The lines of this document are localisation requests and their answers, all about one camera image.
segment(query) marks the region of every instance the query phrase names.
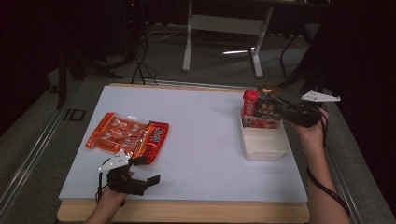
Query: person's arm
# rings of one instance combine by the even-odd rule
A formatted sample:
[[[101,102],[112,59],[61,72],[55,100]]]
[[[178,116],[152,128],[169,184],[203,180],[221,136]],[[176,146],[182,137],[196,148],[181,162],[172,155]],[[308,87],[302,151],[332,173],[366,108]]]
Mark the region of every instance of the person's arm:
[[[328,117],[327,112],[322,109],[320,111],[326,118]],[[337,193],[325,158],[322,124],[319,122],[310,128],[296,124],[292,124],[292,126],[300,136],[305,156],[308,159],[308,167],[313,177],[324,187]],[[308,208],[311,217],[310,223],[350,223],[344,207],[310,179],[308,180]]]
[[[105,187],[102,196],[91,215],[85,220],[85,224],[106,224],[119,210],[121,203],[128,194],[117,193],[109,187]]]

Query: black strap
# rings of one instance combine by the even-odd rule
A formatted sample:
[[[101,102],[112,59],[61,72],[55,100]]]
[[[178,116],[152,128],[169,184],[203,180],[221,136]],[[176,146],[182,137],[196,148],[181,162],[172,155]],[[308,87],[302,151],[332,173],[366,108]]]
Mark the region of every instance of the black strap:
[[[321,190],[323,190],[324,192],[326,192],[328,195],[330,195],[332,198],[334,198],[338,203],[341,204],[341,206],[344,207],[344,209],[346,210],[347,215],[350,217],[350,210],[349,207],[347,206],[347,204],[341,199],[341,197],[334,193],[332,190],[324,187],[322,184],[320,184],[319,181],[317,181],[317,179],[312,175],[311,170],[309,170],[309,167],[306,169],[306,173],[308,174],[308,178]]]

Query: gray floor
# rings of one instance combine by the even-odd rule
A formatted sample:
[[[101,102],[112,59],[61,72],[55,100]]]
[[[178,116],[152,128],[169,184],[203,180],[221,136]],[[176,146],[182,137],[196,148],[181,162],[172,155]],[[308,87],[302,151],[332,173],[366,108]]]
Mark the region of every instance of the gray floor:
[[[277,84],[285,80],[277,58],[286,46],[288,39],[271,35],[265,37],[260,52],[264,73],[262,79],[254,77],[253,67],[247,53],[222,54],[224,51],[248,50],[255,44],[253,36],[241,38],[242,36],[232,35],[234,41],[213,41],[211,40],[212,35],[201,32],[194,33],[191,70],[184,73],[181,71],[186,42],[183,30],[184,27],[181,26],[150,27],[148,49],[146,53],[140,50],[138,54],[140,58],[145,57],[144,64],[142,64],[145,81],[155,83],[155,79],[170,84],[186,82],[244,88],[256,87],[261,84]],[[169,34],[175,35],[166,36],[152,33],[158,31],[170,32]],[[285,55],[284,60],[288,72],[298,64],[305,50],[304,40],[297,38]],[[118,56],[109,56],[110,61],[118,59]],[[74,82],[69,78],[68,86],[71,95],[62,109],[55,109],[58,96],[46,93],[2,136],[0,139],[0,179],[6,181],[0,183],[1,192],[5,192],[9,184],[15,184],[12,179],[16,172],[25,175],[21,178],[24,183],[19,185],[23,187],[15,188],[13,197],[8,203],[9,207],[7,210],[2,210],[1,218],[4,223],[53,223],[56,220],[61,203],[58,199],[59,192],[90,122],[89,118],[95,109],[102,88],[114,82],[130,83],[135,69],[136,63],[115,69],[114,72],[124,76],[124,79],[111,79],[87,68],[89,74],[83,82]],[[55,70],[49,74],[54,83],[57,83],[57,73],[58,71]],[[134,81],[142,83],[141,78],[136,78]],[[300,84],[290,86],[284,91],[297,96],[296,92]],[[63,120],[67,109],[85,110],[87,112],[86,119],[81,122]],[[343,122],[345,125],[342,117],[337,122]],[[347,128],[345,132],[334,133],[334,135],[350,135]],[[290,141],[297,144],[298,139],[291,134]],[[353,139],[348,143],[356,147]],[[297,147],[294,150],[296,160],[299,160],[298,163],[300,163],[300,171],[304,176],[304,155],[300,148]],[[31,152],[36,154],[36,162],[23,165]],[[379,205],[386,207],[384,204],[375,203],[365,209],[370,210],[372,206]]]

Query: table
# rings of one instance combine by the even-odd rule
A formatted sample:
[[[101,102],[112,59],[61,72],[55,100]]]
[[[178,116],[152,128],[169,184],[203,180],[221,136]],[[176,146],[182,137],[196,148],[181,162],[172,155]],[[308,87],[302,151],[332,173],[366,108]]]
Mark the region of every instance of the table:
[[[299,7],[326,7],[324,4],[307,4],[305,1],[300,2],[298,0],[256,0],[251,2],[263,3],[269,6],[265,12],[264,20],[259,21],[251,19],[237,19],[194,14],[192,13],[192,0],[189,0],[187,41],[182,66],[182,70],[184,72],[190,71],[192,49],[191,32],[192,29],[195,29],[244,35],[256,35],[256,45],[255,47],[250,48],[249,53],[253,63],[256,78],[262,78],[262,66],[260,63],[259,52],[262,47],[262,41],[265,37],[274,7],[279,5],[295,5]]]

